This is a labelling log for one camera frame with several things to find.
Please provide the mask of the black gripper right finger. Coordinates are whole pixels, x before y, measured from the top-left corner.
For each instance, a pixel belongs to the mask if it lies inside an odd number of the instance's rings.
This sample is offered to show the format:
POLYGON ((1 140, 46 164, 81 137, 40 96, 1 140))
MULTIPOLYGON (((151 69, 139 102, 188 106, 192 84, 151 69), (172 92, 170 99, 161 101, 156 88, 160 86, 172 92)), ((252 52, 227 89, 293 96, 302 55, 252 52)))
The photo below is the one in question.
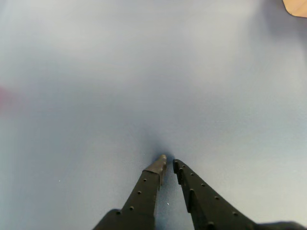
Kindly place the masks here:
POLYGON ((243 215, 188 165, 173 160, 174 173, 181 185, 188 213, 196 230, 259 230, 254 221, 243 215))

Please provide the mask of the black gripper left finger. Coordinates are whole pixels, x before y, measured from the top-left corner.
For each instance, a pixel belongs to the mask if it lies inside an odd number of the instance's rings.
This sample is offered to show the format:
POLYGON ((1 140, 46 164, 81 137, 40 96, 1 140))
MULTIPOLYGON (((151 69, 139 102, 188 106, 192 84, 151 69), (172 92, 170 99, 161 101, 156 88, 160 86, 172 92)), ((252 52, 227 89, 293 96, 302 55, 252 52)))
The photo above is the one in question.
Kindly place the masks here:
POLYGON ((122 209, 105 214, 95 230, 154 230, 157 194, 163 184, 167 156, 145 168, 122 209))

